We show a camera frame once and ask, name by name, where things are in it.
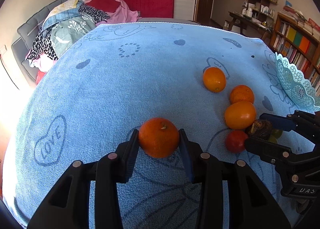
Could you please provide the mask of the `dark brown passion fruit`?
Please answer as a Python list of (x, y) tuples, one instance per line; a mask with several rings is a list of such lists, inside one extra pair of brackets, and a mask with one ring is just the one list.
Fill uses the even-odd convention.
[(268, 140), (271, 135), (272, 128), (272, 123), (270, 121), (257, 119), (249, 127), (248, 135)]

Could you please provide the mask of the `small red tomato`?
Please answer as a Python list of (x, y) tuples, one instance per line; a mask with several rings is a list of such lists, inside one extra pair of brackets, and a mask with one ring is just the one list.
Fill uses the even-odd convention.
[(245, 140), (248, 135), (242, 130), (231, 131), (225, 140), (226, 148), (232, 153), (240, 153), (245, 150)]

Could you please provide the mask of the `large smooth orange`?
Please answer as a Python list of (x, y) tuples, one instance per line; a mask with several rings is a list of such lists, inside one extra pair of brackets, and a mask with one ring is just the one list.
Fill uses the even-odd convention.
[(224, 113), (225, 124), (228, 128), (242, 130), (249, 127), (256, 119), (254, 105), (248, 101), (231, 104)]

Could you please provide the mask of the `small textured orange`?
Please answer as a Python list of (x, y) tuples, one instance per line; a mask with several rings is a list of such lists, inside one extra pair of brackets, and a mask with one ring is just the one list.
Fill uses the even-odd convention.
[(246, 85), (237, 85), (234, 87), (229, 95), (229, 101), (231, 104), (240, 101), (247, 101), (254, 103), (254, 93), (252, 89)]

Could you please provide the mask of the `oval orange fruit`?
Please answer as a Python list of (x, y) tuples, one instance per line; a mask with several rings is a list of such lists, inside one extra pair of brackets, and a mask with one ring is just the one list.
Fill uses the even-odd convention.
[(217, 93), (223, 91), (226, 86), (226, 77), (224, 72), (217, 67), (209, 67), (203, 73), (204, 86), (211, 92)]

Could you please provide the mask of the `round orange with stem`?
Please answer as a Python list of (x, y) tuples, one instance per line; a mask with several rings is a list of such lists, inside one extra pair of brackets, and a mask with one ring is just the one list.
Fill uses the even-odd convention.
[(160, 117), (145, 121), (138, 132), (142, 150), (154, 158), (169, 157), (178, 148), (180, 135), (175, 125)]

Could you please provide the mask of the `green round fruit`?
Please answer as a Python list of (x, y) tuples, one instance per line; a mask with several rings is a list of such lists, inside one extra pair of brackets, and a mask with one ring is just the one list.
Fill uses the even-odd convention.
[(273, 143), (278, 143), (278, 139), (281, 137), (282, 134), (283, 134), (282, 130), (272, 129), (268, 140)]

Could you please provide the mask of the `light blue lattice fruit basket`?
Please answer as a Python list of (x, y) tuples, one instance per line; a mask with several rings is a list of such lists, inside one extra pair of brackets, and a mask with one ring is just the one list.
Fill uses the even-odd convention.
[(282, 54), (276, 52), (275, 57), (278, 79), (291, 101), (305, 111), (319, 111), (319, 96), (311, 82), (305, 79), (304, 74)]

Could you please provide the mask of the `wooden bookshelf with books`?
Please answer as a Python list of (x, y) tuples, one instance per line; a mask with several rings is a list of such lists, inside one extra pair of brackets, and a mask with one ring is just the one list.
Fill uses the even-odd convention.
[(269, 47), (294, 64), (319, 96), (319, 25), (285, 5), (277, 13)]

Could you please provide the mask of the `dark wooden desk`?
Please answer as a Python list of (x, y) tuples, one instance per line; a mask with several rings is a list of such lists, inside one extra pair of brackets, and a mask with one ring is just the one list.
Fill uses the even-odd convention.
[(240, 34), (244, 36), (243, 31), (249, 26), (261, 34), (262, 40), (271, 38), (272, 31), (270, 28), (263, 27), (261, 24), (255, 23), (251, 19), (246, 18), (239, 13), (229, 12), (229, 16), (232, 17), (232, 20), (228, 22), (226, 30), (232, 31), (233, 26), (238, 26), (240, 27)]

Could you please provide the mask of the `wooden desktop shelf unit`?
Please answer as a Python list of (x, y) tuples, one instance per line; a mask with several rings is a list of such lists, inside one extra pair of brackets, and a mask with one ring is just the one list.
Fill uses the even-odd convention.
[(247, 0), (246, 7), (251, 9), (253, 18), (260, 22), (271, 22), (274, 20), (276, 5), (278, 0)]

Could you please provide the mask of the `light blue patterned towel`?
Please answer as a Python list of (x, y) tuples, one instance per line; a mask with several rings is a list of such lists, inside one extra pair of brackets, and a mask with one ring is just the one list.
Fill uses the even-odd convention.
[[(99, 161), (155, 117), (184, 129), (191, 142), (221, 161), (244, 160), (281, 207), (290, 228), (319, 228), (319, 197), (282, 196), (280, 167), (246, 149), (225, 146), (234, 129), (225, 124), (229, 95), (237, 85), (254, 93), (256, 120), (285, 117), (298, 108), (283, 90), (276, 57), (263, 41), (200, 25), (101, 24), (78, 40), (44, 76), (10, 140), (3, 166), (3, 207), (18, 228), (32, 216), (60, 176), (76, 160)], [(221, 92), (209, 91), (203, 73), (220, 68)], [(278, 143), (295, 154), (314, 144), (295, 131)], [(178, 148), (165, 158), (139, 144), (127, 183), (117, 184), (123, 228), (196, 228), (200, 184), (189, 181)]]

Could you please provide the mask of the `pile of clothes and bedding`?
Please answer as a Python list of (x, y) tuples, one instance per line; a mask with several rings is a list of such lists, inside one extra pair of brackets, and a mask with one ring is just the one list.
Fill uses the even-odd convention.
[(47, 73), (79, 39), (100, 24), (132, 23), (140, 12), (123, 0), (67, 0), (49, 11), (31, 39), (25, 60)]

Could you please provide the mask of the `grey mattress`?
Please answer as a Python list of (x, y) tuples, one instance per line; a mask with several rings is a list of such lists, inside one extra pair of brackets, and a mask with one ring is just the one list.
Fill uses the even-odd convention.
[(194, 22), (192, 20), (175, 19), (175, 18), (146, 18), (146, 17), (142, 17), (142, 18), (139, 18), (139, 20), (137, 20), (137, 22), (167, 22), (167, 23), (200, 25), (200, 23)]

